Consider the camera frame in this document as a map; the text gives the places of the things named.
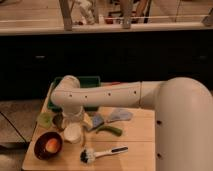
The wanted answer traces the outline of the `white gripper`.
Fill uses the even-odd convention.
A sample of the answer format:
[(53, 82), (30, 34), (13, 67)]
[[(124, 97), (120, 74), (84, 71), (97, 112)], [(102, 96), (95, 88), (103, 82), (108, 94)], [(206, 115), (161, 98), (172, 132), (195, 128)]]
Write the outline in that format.
[(84, 108), (82, 106), (68, 108), (63, 110), (62, 115), (66, 123), (81, 122), (84, 119)]

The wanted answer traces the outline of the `orange object behind arm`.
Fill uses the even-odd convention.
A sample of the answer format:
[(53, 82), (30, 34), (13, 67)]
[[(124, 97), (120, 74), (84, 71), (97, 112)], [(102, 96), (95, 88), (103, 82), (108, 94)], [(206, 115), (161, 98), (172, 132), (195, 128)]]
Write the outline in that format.
[(110, 82), (110, 83), (106, 83), (105, 86), (112, 86), (112, 85), (118, 85), (121, 84), (121, 82)]

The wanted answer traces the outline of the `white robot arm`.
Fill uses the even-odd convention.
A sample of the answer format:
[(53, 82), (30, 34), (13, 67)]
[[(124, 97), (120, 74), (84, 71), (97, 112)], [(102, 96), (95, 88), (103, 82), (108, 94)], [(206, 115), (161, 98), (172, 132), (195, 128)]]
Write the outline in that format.
[(201, 82), (176, 77), (82, 88), (71, 75), (51, 93), (66, 117), (82, 107), (151, 110), (155, 116), (155, 171), (213, 171), (213, 95)]

